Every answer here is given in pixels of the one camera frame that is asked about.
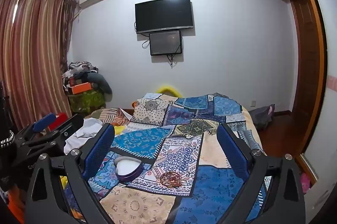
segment blue gripper pad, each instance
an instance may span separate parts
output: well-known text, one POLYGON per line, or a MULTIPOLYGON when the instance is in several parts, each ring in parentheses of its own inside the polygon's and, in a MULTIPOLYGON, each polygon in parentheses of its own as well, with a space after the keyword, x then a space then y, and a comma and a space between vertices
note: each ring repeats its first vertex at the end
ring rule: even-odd
POLYGON ((41 132, 42 130, 46 129, 49 125, 51 125, 54 121, 56 121, 56 116, 54 113, 49 113, 42 119, 38 120, 33 125, 34 132, 41 132))
POLYGON ((249 178, 247 159, 222 124, 218 126, 216 137, 235 175, 246 181, 249 178))
POLYGON ((84 161, 84 171, 82 175, 85 181, 88 181, 89 178, 92 178, 98 172, 102 161, 104 160, 112 142, 114 141, 115 128, 111 124, 109 124, 108 127, 104 125, 97 135, 98 137, 99 135, 101 136, 96 141, 89 155, 85 158, 84 161))

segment metal bolt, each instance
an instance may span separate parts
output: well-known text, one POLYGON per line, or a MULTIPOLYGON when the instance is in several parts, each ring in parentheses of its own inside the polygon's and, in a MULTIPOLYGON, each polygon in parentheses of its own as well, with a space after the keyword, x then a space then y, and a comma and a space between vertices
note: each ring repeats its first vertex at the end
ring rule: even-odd
POLYGON ((262 152, 261 152, 260 149, 253 149, 252 152, 253 152, 253 155, 254 155, 254 156, 257 156, 257 157, 260 156, 260 155, 262 154, 262 152))
POLYGON ((72 156, 77 156, 79 153, 80 153, 80 150, 78 150, 78 149, 73 149, 73 150, 71 150, 71 152, 70 152, 70 154, 71 154, 72 156))
POLYGON ((39 156, 39 159, 45 159, 47 157, 47 154, 46 153, 43 153, 39 156))
POLYGON ((292 160, 293 156, 291 154, 285 154, 284 155, 287 160, 292 160))

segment orange box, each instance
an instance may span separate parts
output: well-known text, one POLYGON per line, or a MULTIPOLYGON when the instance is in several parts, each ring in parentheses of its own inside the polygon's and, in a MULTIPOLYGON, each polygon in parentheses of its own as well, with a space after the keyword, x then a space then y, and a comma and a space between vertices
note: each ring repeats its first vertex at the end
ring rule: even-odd
POLYGON ((91 84, 90 83, 83 83, 80 85, 75 85, 71 87, 72 93, 73 94, 78 94, 84 91, 88 91, 91 89, 91 84))

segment bedspread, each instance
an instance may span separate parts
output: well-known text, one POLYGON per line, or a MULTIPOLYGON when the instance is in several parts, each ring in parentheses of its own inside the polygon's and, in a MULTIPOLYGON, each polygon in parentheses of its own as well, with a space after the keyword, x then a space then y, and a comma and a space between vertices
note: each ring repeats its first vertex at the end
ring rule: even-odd
MULTIPOLYGON (((216 224, 244 183, 217 141, 220 123, 250 148, 262 150, 247 110, 225 95, 176 98, 148 93, 137 100, 129 124, 88 181, 112 220, 216 224), (119 183, 114 166, 119 156, 141 160, 144 171, 130 183, 119 183), (179 175, 181 186, 168 188, 160 182, 168 172, 179 175)), ((258 215, 266 190, 263 185, 247 221, 258 215)))

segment pink plush toy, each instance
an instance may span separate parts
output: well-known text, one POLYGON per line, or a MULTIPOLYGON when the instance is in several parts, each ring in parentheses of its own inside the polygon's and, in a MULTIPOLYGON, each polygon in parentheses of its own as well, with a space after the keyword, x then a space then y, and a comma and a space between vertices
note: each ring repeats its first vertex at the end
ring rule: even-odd
POLYGON ((306 173, 301 174, 301 183, 302 183, 303 193, 306 194, 310 188, 310 179, 306 173))

